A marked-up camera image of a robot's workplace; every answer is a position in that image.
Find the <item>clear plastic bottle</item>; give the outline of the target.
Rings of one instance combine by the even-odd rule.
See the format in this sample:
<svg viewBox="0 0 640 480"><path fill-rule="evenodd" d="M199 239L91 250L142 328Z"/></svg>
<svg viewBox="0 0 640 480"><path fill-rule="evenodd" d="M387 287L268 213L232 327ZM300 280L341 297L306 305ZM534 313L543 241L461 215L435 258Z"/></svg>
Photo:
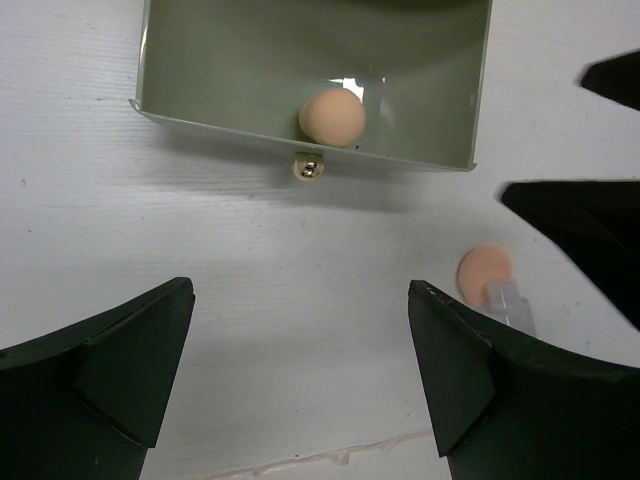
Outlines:
<svg viewBox="0 0 640 480"><path fill-rule="evenodd" d="M514 279L493 280L485 290L488 298L485 312L491 318L529 336L537 336L530 303L521 296Z"/></svg>

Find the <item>tan makeup sponge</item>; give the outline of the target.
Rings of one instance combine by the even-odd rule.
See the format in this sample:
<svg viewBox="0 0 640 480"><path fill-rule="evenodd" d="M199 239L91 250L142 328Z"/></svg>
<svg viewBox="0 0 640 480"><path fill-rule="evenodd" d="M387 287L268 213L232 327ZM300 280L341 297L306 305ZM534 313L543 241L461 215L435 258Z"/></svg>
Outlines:
<svg viewBox="0 0 640 480"><path fill-rule="evenodd" d="M310 97L298 113L302 132L315 143L345 148L365 130L361 100L345 88L329 88Z"/></svg>

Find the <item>pink makeup sponge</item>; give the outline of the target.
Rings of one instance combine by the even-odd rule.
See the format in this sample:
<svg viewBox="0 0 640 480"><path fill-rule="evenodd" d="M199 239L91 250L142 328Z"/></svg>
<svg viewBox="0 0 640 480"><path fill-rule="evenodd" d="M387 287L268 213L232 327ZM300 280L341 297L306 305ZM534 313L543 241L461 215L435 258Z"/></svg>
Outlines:
<svg viewBox="0 0 640 480"><path fill-rule="evenodd" d="M512 276L508 253L499 247L485 246L470 250L461 260L457 271L457 286L472 307L487 304L487 285Z"/></svg>

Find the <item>grey bottom drawer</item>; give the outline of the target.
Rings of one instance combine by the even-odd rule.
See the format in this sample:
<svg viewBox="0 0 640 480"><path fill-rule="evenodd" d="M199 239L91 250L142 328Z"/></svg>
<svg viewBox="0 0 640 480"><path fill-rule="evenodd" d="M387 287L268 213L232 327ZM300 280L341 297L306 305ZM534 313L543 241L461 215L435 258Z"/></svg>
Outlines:
<svg viewBox="0 0 640 480"><path fill-rule="evenodd" d="M474 166L488 1L148 1L132 108L183 135L292 158L431 172ZM345 148L298 114L344 88L363 104Z"/></svg>

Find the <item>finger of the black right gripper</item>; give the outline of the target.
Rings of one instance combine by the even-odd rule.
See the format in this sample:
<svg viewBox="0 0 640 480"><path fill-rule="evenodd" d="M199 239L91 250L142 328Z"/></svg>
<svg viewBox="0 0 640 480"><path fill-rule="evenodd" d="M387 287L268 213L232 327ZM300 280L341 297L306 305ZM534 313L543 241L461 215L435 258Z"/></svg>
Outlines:
<svg viewBox="0 0 640 480"><path fill-rule="evenodd" d="M561 249L639 327L639 182L527 181L500 202Z"/></svg>
<svg viewBox="0 0 640 480"><path fill-rule="evenodd" d="M589 64L579 85L603 98L640 109L640 51L633 50Z"/></svg>

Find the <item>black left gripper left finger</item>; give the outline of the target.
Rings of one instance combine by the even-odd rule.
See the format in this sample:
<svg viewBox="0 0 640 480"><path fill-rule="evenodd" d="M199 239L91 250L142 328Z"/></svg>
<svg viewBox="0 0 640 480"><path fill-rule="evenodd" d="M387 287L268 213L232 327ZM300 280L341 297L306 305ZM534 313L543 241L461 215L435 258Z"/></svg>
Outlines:
<svg viewBox="0 0 640 480"><path fill-rule="evenodd" d="M195 304L174 278L1 352L4 479L137 479L158 441Z"/></svg>

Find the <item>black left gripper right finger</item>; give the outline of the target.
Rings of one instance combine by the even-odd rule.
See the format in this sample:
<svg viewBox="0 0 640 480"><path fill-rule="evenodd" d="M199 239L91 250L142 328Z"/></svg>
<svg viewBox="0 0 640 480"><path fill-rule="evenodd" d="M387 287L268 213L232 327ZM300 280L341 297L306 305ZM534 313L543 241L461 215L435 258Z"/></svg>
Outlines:
<svg viewBox="0 0 640 480"><path fill-rule="evenodd" d="M579 355L412 281L408 317L455 479L635 479L639 372Z"/></svg>

